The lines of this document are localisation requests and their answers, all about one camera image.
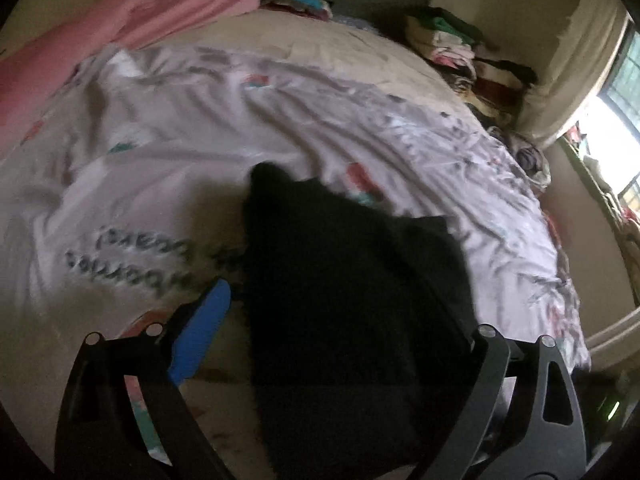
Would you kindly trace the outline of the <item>black IKISS shirt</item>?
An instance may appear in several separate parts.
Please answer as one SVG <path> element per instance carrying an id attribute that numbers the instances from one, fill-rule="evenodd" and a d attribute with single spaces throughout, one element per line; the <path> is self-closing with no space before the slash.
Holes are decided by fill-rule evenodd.
<path id="1" fill-rule="evenodd" d="M 440 217 L 394 217 L 263 162 L 243 205 L 250 380 L 280 479 L 433 457 L 469 385 L 468 272 Z"/>

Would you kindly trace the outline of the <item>clothes bag beside bed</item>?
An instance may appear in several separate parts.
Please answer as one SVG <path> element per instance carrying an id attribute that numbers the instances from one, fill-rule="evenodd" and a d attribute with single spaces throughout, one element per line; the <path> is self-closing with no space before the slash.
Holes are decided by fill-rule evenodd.
<path id="1" fill-rule="evenodd" d="M 533 191 L 541 195 L 551 183 L 550 166 L 544 153 L 522 136 L 503 131 L 497 126 L 489 127 L 488 133 L 504 144 L 518 166 L 525 172 Z"/>

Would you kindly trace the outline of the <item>pile of mixed clothes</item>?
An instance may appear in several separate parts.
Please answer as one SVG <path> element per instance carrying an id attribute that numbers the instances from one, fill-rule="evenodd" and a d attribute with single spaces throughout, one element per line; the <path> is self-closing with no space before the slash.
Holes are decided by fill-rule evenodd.
<path id="1" fill-rule="evenodd" d="M 410 10 L 405 36 L 484 127 L 515 124 L 524 96 L 538 82 L 533 68 L 499 58 L 499 49 L 478 28 L 443 8 Z"/>

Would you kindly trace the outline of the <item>white strawberry print bedsheet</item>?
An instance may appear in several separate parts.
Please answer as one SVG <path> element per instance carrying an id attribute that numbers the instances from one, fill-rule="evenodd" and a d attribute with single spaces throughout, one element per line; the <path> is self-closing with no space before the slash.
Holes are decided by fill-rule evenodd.
<path id="1" fill-rule="evenodd" d="M 416 96 L 254 53 L 104 49 L 1 164 L 1 402 L 53 460 L 79 344 L 195 296 L 240 255 L 250 168 L 443 216 L 475 311 L 591 360 L 566 258 L 524 171 L 433 72 Z"/>

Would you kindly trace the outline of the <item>window with grille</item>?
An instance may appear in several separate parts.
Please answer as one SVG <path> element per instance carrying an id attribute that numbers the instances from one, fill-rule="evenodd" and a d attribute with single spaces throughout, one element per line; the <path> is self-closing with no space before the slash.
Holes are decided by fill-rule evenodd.
<path id="1" fill-rule="evenodd" d="M 602 88 L 589 103 L 588 153 L 616 192 L 639 174 L 639 31 L 631 23 Z"/>

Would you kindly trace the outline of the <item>cream curtain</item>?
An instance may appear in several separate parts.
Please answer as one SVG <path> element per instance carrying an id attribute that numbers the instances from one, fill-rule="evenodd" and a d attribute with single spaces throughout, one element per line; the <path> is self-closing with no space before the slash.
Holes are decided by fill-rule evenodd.
<path id="1" fill-rule="evenodd" d="M 628 21 L 623 0 L 579 0 L 548 67 L 525 95 L 516 132 L 538 148 L 553 144 L 602 84 Z"/>

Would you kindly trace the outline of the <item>cream mattress cover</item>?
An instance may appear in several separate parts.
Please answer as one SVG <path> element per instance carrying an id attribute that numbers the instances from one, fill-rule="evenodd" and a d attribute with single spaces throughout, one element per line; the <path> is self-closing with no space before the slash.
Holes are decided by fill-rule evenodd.
<path id="1" fill-rule="evenodd" d="M 335 22 L 260 9 L 176 32 L 161 46 L 210 47 L 250 52 L 326 70 L 342 79 L 373 84 L 390 96 L 474 122 L 444 78 L 397 42 Z"/>

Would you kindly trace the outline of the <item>pink blanket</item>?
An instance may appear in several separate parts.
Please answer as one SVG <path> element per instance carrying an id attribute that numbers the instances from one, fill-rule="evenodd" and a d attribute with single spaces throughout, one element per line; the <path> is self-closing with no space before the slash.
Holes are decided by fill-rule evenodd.
<path id="1" fill-rule="evenodd" d="M 128 49 L 220 18 L 254 11 L 260 0 L 99 0 L 1 61 L 1 153 L 26 136 L 47 99 L 76 66 L 107 44 Z"/>

